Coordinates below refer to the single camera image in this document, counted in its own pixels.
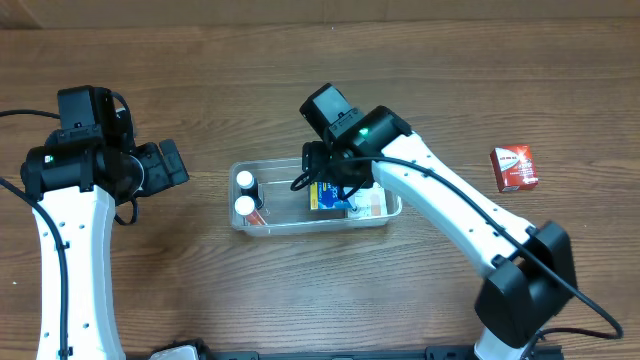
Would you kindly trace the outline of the blue yellow box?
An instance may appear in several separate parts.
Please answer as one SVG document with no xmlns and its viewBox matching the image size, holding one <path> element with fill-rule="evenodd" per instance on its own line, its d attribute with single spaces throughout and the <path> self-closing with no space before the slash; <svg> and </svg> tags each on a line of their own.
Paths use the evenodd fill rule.
<svg viewBox="0 0 640 360">
<path fill-rule="evenodd" d="M 313 182 L 309 185 L 309 204 L 311 211 L 350 210 L 352 204 L 341 196 L 344 190 L 325 182 Z"/>
</svg>

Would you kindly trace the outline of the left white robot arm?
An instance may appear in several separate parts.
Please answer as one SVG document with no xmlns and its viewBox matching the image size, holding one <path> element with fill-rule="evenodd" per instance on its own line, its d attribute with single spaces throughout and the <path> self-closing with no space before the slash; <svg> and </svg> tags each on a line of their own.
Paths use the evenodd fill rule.
<svg viewBox="0 0 640 360">
<path fill-rule="evenodd" d="M 41 251 L 40 359 L 123 359 L 111 236 L 118 205 L 184 183 L 175 142 L 92 139 L 31 149 L 21 169 Z"/>
</svg>

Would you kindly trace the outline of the orange bottle white cap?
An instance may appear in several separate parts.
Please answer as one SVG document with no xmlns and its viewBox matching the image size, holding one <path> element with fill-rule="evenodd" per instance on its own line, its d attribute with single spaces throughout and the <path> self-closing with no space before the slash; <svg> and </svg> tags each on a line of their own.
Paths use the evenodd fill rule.
<svg viewBox="0 0 640 360">
<path fill-rule="evenodd" d="M 266 225 L 265 219 L 258 212 L 254 199 L 250 196 L 240 196 L 234 202 L 235 212 L 242 216 L 250 225 Z"/>
</svg>

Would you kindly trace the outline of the black bottle white cap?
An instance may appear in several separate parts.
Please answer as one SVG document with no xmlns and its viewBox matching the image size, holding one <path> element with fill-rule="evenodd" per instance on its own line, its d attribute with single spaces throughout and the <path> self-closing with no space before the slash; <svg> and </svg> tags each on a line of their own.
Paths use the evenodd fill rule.
<svg viewBox="0 0 640 360">
<path fill-rule="evenodd" d="M 251 172 L 246 170 L 240 171 L 236 175 L 236 184 L 240 188 L 240 192 L 243 196 L 249 196 L 253 199 L 257 209 L 261 209 L 263 207 L 264 202 L 260 193 L 259 182 Z"/>
</svg>

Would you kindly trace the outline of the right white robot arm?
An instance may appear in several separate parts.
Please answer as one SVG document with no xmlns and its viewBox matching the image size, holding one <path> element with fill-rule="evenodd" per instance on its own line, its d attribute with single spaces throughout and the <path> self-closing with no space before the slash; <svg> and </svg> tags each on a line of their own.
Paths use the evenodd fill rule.
<svg viewBox="0 0 640 360">
<path fill-rule="evenodd" d="M 478 359 L 527 359 L 547 323 L 577 295 L 571 242 L 554 222 L 537 228 L 496 205 L 435 157 L 410 125 L 379 106 L 308 101 L 300 108 L 319 138 L 303 148 L 303 173 L 346 187 L 379 184 L 407 201 L 469 259 L 483 283 L 475 312 L 484 326 Z"/>
</svg>

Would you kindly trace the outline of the white plaster box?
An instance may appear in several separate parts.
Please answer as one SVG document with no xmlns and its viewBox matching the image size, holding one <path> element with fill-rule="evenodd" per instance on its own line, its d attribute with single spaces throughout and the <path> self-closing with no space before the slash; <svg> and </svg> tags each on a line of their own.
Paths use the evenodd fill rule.
<svg viewBox="0 0 640 360">
<path fill-rule="evenodd" d="M 348 218 L 370 218 L 388 214 L 385 190 L 373 183 L 371 188 L 360 189 L 348 199 L 352 206 L 347 211 Z"/>
</svg>

